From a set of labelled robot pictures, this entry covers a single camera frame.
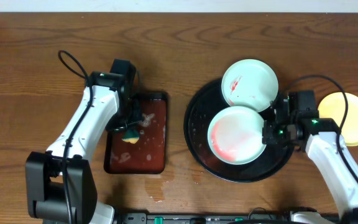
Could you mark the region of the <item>green orange sponge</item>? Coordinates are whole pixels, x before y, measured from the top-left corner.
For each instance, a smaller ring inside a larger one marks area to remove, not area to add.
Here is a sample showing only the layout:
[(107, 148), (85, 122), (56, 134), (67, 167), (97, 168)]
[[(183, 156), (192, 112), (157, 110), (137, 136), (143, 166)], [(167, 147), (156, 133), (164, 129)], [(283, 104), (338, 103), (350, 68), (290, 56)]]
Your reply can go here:
[(128, 129), (122, 136), (122, 140), (127, 143), (135, 144), (138, 142), (140, 134), (136, 129)]

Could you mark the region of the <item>yellow plate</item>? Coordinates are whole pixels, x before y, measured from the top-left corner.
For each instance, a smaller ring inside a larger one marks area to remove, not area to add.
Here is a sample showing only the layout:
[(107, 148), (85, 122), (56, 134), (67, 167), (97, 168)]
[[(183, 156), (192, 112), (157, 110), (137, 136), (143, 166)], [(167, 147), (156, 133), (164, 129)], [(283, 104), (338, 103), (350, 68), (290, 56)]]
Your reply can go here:
[[(358, 96), (346, 93), (348, 112), (342, 136), (347, 146), (358, 146)], [(344, 116), (345, 102), (341, 92), (332, 93), (324, 97), (318, 105), (321, 118), (332, 118), (339, 126)]]

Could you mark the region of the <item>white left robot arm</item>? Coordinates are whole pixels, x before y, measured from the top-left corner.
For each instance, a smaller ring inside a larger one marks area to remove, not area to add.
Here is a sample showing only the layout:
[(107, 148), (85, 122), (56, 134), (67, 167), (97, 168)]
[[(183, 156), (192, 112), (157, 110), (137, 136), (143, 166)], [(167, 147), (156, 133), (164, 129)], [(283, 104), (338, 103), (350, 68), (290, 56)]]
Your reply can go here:
[(98, 200), (90, 162), (104, 131), (140, 121), (132, 97), (138, 72), (93, 72), (66, 128), (45, 152), (25, 162), (27, 209), (44, 223), (112, 223), (114, 208)]

